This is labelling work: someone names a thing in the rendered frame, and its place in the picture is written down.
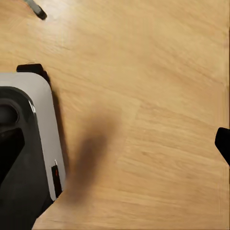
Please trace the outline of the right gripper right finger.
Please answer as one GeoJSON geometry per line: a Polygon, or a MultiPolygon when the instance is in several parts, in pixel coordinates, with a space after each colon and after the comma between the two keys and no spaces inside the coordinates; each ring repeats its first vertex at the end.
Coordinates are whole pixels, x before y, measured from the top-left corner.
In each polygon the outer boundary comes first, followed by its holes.
{"type": "Polygon", "coordinates": [[[230,129],[218,128],[215,145],[230,166],[230,129]]]}

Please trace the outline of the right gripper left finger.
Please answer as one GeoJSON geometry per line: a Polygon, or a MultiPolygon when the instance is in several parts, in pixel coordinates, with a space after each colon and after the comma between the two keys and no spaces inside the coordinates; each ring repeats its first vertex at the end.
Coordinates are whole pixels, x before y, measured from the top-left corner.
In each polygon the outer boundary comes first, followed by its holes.
{"type": "Polygon", "coordinates": [[[24,146],[24,135],[20,127],[0,133],[0,185],[24,146]]]}

